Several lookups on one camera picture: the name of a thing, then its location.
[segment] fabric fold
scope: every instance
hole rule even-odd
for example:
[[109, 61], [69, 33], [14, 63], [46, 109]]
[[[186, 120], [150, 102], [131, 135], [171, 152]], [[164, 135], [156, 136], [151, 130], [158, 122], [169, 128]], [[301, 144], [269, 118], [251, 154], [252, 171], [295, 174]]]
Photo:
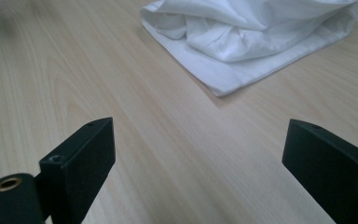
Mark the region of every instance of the fabric fold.
[[347, 36], [356, 0], [160, 0], [145, 29], [216, 96]]

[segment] crumpled white sheet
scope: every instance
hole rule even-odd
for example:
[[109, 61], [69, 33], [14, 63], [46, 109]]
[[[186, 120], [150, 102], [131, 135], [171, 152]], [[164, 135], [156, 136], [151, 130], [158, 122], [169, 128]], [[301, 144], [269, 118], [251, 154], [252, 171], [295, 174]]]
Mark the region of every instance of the crumpled white sheet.
[[145, 29], [216, 95], [232, 93], [347, 36], [356, 0], [160, 0]]

